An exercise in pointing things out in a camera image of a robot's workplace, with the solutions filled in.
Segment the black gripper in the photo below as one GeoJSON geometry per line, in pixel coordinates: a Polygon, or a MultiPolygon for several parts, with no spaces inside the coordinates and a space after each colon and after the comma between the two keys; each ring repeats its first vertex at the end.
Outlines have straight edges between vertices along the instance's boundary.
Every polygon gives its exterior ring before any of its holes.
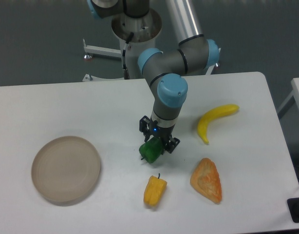
{"type": "Polygon", "coordinates": [[[144,142],[147,142],[151,136],[161,139],[163,151],[171,154],[180,143],[176,137],[172,137],[174,125],[171,127],[161,127],[156,120],[152,120],[147,116],[143,116],[139,120],[139,131],[144,135],[144,142]]]}

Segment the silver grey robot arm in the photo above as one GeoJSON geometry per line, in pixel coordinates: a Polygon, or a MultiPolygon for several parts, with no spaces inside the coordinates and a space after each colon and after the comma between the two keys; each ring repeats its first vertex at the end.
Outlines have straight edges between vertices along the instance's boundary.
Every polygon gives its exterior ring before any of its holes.
{"type": "Polygon", "coordinates": [[[154,105],[151,116],[140,119],[139,130],[145,140],[155,137],[163,151],[171,153],[180,142],[172,131],[187,97],[184,75],[214,66],[220,50],[215,41],[204,37],[191,1],[168,0],[166,4],[178,42],[176,50],[164,53],[155,48],[162,20],[148,0],[90,0],[87,5],[93,17],[112,17],[120,49],[84,45],[84,51],[85,59],[120,59],[124,79],[146,80],[154,105]]]}

